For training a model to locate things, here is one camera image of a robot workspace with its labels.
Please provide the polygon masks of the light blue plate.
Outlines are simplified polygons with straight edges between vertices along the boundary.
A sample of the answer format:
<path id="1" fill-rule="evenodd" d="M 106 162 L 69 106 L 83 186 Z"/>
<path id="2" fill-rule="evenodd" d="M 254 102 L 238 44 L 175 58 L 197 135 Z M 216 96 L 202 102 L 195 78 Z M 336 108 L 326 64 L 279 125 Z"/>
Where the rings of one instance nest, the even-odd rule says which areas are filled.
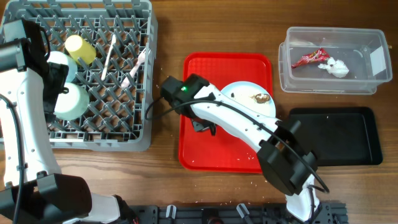
<path id="1" fill-rule="evenodd" d="M 264 116 L 276 117 L 276 107 L 271 94 L 255 83 L 245 81 L 230 83 L 221 92 L 254 112 L 263 114 Z M 259 93 L 270 95 L 271 100 L 263 104 L 256 103 L 254 95 Z"/>

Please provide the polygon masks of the white plastic fork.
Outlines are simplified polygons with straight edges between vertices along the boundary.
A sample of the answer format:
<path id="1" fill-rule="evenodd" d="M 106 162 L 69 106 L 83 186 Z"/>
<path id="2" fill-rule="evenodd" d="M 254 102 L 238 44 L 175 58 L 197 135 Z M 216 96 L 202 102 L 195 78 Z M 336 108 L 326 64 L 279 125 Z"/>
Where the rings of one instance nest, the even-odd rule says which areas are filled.
<path id="1" fill-rule="evenodd" d="M 127 88 L 130 85 L 129 79 L 135 75 L 135 73 L 138 71 L 139 67 L 145 62 L 146 52 L 147 52 L 147 50 L 144 49 L 139 54 L 135 66 L 133 66 L 132 70 L 129 72 L 129 75 L 122 81 L 121 88 Z"/>

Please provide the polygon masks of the white plastic spoon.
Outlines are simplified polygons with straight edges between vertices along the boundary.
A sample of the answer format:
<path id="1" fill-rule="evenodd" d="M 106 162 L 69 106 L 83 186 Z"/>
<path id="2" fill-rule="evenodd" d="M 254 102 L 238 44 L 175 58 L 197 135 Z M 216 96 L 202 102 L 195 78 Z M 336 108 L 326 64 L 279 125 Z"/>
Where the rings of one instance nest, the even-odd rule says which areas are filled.
<path id="1" fill-rule="evenodd" d="M 101 80 L 102 81 L 104 81 L 105 78 L 106 78 L 106 74 L 107 74 L 108 66 L 109 66 L 109 61 L 110 61 L 111 54 L 112 54 L 112 51 L 114 49 L 114 45 L 115 44 L 116 44 L 116 35 L 113 34 L 112 37 L 111 37 L 111 43 L 109 45 L 108 54 L 106 56 L 106 60 L 105 60 L 105 63 L 104 63 L 104 68 L 103 68 L 103 71 L 101 73 Z"/>

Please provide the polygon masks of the green plastic bowl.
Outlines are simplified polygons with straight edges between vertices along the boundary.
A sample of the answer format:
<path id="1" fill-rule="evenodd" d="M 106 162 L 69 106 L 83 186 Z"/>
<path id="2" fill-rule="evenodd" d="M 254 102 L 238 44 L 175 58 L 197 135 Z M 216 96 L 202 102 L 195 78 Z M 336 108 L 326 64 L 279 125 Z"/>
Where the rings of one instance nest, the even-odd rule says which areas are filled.
<path id="1" fill-rule="evenodd" d="M 73 120 L 82 116 L 89 103 L 88 92 L 74 83 L 66 83 L 68 93 L 61 93 L 57 98 L 54 114 L 58 119 Z"/>

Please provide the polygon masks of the yellow plastic cup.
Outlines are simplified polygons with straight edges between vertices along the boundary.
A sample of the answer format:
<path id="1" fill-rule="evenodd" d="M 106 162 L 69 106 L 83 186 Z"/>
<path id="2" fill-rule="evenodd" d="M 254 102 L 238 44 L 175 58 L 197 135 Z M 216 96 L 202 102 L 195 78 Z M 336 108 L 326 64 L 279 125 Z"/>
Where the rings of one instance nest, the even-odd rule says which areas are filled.
<path id="1" fill-rule="evenodd" d="M 79 65 L 79 58 L 81 58 L 87 65 L 91 64 L 96 58 L 95 48 L 79 35 L 71 35 L 67 37 L 65 48 L 71 58 Z"/>

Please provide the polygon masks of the red snack wrapper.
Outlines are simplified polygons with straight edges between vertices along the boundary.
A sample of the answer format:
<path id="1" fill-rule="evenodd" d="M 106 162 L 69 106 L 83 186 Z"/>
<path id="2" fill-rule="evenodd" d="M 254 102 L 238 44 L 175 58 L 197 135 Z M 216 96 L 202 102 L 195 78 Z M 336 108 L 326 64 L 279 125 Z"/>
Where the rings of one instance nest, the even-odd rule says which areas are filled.
<path id="1" fill-rule="evenodd" d="M 303 55 L 297 62 L 291 65 L 291 68 L 297 68 L 302 65 L 315 62 L 325 62 L 330 58 L 330 54 L 325 49 L 319 48 L 316 51 Z"/>

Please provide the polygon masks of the white napkin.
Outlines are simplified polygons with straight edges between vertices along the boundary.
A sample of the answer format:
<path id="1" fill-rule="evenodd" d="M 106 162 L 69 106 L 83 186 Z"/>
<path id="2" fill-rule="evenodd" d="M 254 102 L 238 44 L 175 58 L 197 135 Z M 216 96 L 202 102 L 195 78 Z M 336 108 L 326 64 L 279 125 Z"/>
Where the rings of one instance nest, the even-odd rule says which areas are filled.
<path id="1" fill-rule="evenodd" d="M 342 60 L 335 60 L 333 57 L 327 59 L 326 63 L 319 64 L 318 68 L 326 70 L 329 74 L 337 78 L 343 78 L 349 73 L 349 69 L 345 63 Z"/>

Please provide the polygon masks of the light blue bowl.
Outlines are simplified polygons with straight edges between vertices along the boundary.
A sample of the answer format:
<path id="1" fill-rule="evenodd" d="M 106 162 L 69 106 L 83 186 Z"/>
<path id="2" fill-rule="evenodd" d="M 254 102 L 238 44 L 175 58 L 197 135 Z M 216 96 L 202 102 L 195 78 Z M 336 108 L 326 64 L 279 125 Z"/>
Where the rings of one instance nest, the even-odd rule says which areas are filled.
<path id="1" fill-rule="evenodd" d="M 68 75 L 66 77 L 67 83 L 71 83 L 75 79 L 78 66 L 70 56 L 59 51 L 51 51 L 50 57 L 47 61 L 68 66 Z"/>

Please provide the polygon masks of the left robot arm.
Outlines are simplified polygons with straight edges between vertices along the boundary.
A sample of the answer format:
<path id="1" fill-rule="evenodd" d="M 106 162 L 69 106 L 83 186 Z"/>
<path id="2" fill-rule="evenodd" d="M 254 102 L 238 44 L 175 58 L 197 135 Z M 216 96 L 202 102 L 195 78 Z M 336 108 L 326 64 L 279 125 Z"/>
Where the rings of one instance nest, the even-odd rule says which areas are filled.
<path id="1" fill-rule="evenodd" d="M 138 223 L 118 195 L 93 194 L 86 181 L 62 173 L 47 121 L 66 93 L 66 65 L 49 61 L 43 27 L 18 19 L 2 27 L 1 128 L 6 152 L 1 214 L 13 223 Z"/>

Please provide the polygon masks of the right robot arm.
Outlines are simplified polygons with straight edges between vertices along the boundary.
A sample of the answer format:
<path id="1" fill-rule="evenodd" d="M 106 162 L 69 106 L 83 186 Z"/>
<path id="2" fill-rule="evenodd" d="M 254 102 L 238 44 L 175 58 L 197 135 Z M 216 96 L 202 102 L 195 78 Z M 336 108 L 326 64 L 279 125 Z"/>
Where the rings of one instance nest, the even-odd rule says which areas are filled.
<path id="1" fill-rule="evenodd" d="M 196 74 L 185 81 L 168 77 L 160 95 L 173 111 L 191 120 L 196 132 L 215 134 L 221 127 L 245 142 L 256 153 L 265 179 L 285 194 L 287 211 L 302 223 L 315 220 L 320 202 L 314 190 L 329 189 L 316 173 L 318 156 L 300 121 L 281 121 L 250 110 Z"/>

